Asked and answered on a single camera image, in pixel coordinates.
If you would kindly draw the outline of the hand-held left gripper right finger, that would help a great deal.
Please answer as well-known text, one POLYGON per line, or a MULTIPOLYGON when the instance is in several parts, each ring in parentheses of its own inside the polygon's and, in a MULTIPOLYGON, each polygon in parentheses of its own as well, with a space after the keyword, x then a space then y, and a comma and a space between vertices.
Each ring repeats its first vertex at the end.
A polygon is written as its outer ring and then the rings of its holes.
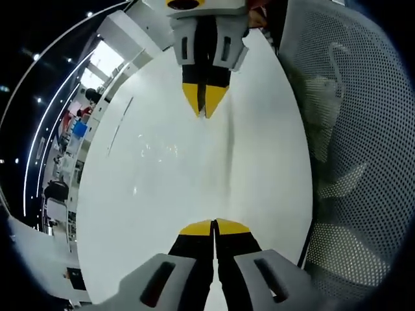
POLYGON ((229 310, 322 310, 310 276, 273 249, 262 250, 249 228, 218 218, 218 275, 229 310))

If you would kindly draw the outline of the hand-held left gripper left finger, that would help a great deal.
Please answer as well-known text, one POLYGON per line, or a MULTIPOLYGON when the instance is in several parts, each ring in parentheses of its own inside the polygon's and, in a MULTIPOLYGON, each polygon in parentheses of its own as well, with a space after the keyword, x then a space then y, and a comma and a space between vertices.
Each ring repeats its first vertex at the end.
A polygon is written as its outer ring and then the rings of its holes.
POLYGON ((213 222, 183 228, 167 254, 158 253, 124 277, 118 292, 94 310, 203 310, 213 282, 213 222))

